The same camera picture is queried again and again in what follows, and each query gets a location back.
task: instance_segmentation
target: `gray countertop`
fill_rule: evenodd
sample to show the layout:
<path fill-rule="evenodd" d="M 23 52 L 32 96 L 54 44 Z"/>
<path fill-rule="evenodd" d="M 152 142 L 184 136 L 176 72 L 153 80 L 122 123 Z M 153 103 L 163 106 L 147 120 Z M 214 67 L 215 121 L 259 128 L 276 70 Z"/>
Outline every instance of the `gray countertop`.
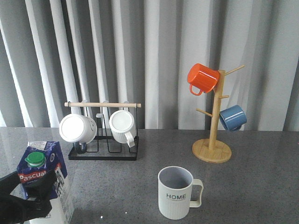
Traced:
<path fill-rule="evenodd" d="M 15 171 L 28 141 L 60 141 L 75 211 L 71 224 L 271 223 L 299 220 L 299 133 L 219 131 L 232 150 L 222 164 L 192 154 L 192 144 L 209 131 L 138 130 L 136 161 L 71 161 L 71 143 L 57 128 L 0 128 L 0 177 Z M 179 220 L 158 208 L 159 170 L 188 169 L 204 184 L 202 206 Z"/>

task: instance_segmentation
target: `green cap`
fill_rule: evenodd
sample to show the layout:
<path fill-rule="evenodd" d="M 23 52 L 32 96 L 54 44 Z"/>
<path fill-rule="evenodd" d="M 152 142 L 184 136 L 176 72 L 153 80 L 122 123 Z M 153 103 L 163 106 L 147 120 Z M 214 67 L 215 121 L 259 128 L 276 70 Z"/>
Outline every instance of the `green cap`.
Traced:
<path fill-rule="evenodd" d="M 45 155 L 41 152 L 33 152 L 33 153 L 30 153 L 27 156 L 27 158 L 25 158 L 25 161 L 31 167 L 40 167 L 45 163 L 46 158 L 45 158 Z"/>

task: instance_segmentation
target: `ribbed white mug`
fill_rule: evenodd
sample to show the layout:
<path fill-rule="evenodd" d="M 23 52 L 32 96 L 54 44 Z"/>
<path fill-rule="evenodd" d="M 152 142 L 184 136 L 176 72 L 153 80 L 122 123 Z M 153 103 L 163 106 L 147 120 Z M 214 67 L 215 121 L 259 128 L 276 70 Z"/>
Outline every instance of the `ribbed white mug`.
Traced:
<path fill-rule="evenodd" d="M 197 201 L 191 201 L 192 186 L 201 186 Z M 158 174 L 159 210 L 166 218 L 184 218 L 189 208 L 201 205 L 203 191 L 202 181 L 194 179 L 192 174 L 182 167 L 170 166 L 163 168 Z"/>
<path fill-rule="evenodd" d="M 135 145 L 136 127 L 134 117 L 130 112 L 124 110 L 114 112 L 109 119 L 109 125 L 117 142 L 127 143 L 129 147 Z"/>

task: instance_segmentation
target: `black metal rack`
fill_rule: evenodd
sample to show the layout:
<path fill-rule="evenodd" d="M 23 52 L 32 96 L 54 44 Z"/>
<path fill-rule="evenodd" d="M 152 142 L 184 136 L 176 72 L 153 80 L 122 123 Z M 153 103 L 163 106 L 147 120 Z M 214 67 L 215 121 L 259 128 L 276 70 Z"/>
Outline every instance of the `black metal rack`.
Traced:
<path fill-rule="evenodd" d="M 97 135 L 94 140 L 86 145 L 86 152 L 82 153 L 77 150 L 76 147 L 80 147 L 78 143 L 74 143 L 73 147 L 68 155 L 69 160 L 114 160 L 114 161 L 135 161 L 138 154 L 138 119 L 137 111 L 138 104 L 113 104 L 113 103 L 73 103 L 76 106 L 88 107 L 96 106 L 100 108 L 100 112 L 97 113 Z M 135 146 L 129 148 L 127 144 L 122 144 L 117 142 L 111 130 L 106 128 L 105 116 L 103 113 L 103 108 L 107 109 L 108 120 L 110 119 L 109 107 L 117 107 L 123 110 L 125 108 L 130 111 L 130 107 L 135 107 L 135 126 L 136 126 L 136 136 L 134 138 Z"/>

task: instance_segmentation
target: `white mug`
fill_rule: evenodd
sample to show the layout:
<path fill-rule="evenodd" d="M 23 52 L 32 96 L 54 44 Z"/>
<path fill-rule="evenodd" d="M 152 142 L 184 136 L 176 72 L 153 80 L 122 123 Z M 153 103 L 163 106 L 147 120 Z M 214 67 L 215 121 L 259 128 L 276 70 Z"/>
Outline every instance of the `white mug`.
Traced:
<path fill-rule="evenodd" d="M 112 135 L 117 142 L 127 143 L 129 147 L 135 145 L 135 121 L 130 112 L 124 110 L 114 112 L 109 119 L 109 125 Z"/>
<path fill-rule="evenodd" d="M 59 124 L 59 134 L 67 142 L 91 142 L 97 133 L 95 121 L 80 114 L 69 114 Z"/>
<path fill-rule="evenodd" d="M 191 201 L 192 185 L 201 186 L 199 199 Z M 158 174 L 159 210 L 166 218 L 184 218 L 189 208 L 201 205 L 204 186 L 202 181 L 194 179 L 192 174 L 182 167 L 170 166 L 163 168 Z"/>

